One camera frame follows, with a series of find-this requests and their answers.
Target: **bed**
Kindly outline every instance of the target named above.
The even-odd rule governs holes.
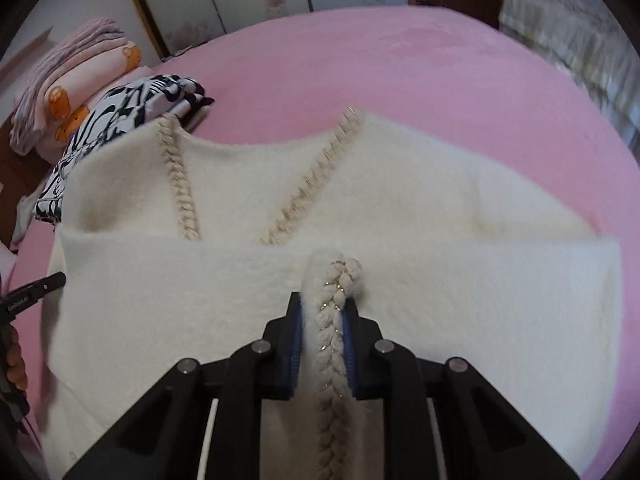
[[[275,142],[330,128],[348,105],[482,153],[533,180],[619,238],[625,319],[607,436],[586,479],[599,479],[640,418],[640,171],[607,120],[572,79],[510,38],[443,9],[318,12],[261,23],[155,68],[193,75],[216,104],[195,132],[224,143]],[[46,273],[53,232],[33,222],[12,287]],[[46,384],[40,313],[20,315],[37,406]]]

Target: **metal bolt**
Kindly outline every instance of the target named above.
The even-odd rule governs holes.
[[[198,367],[198,362],[196,359],[191,359],[190,357],[184,358],[178,361],[176,368],[181,374],[190,374]]]
[[[254,341],[251,344],[251,350],[253,350],[257,354],[266,354],[269,350],[271,350],[271,343],[264,339],[258,339],[258,341]]]
[[[460,357],[454,357],[449,361],[449,368],[451,368],[454,372],[459,374],[466,372],[469,370],[469,363],[467,363],[464,359]]]
[[[396,347],[389,339],[378,339],[374,346],[381,354],[388,354]]]

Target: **orange bear print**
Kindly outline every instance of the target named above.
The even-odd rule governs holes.
[[[60,121],[71,113],[69,95],[62,86],[56,86],[49,91],[49,114]]]
[[[71,117],[63,124],[60,124],[56,130],[56,140],[58,142],[68,142],[69,137],[82,125],[87,115],[89,115],[89,108],[87,108],[86,105],[76,108],[76,111],[71,114]]]
[[[140,64],[142,60],[142,53],[137,46],[124,46],[122,48],[122,53],[124,57],[127,58],[127,68],[125,69],[125,73],[131,72],[135,67]]]

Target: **cable knit trim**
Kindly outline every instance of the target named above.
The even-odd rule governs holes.
[[[316,159],[311,170],[302,177],[302,185],[291,195],[289,205],[281,209],[282,216],[276,221],[275,226],[269,229],[268,237],[260,240],[263,244],[282,245],[292,236],[306,211],[333,174],[351,141],[360,132],[361,123],[362,114],[356,108],[349,107],[335,129],[334,139],[327,149],[322,150],[322,155]]]
[[[158,139],[162,146],[162,158],[167,166],[174,188],[182,234],[189,240],[199,240],[200,232],[198,231],[198,221],[191,196],[191,186],[185,176],[182,155],[175,139],[175,129],[178,127],[177,117],[173,114],[165,114],[158,121]]]
[[[318,480],[342,480],[348,455],[352,424],[349,400],[351,390],[344,365],[342,309],[360,275],[357,260],[334,260],[320,276],[321,293],[317,312],[318,354],[315,358],[319,383],[318,406],[319,459]]]

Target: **pink towel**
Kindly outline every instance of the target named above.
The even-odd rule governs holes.
[[[26,155],[42,135],[44,130],[41,127],[35,127],[37,97],[40,88],[56,69],[63,66],[76,54],[99,44],[101,41],[118,39],[122,39],[123,44],[126,42],[124,32],[116,22],[109,18],[97,18],[85,23],[67,36],[59,46],[40,61],[27,80],[24,92],[15,106],[12,120],[13,129],[10,135],[10,145],[14,152]]]

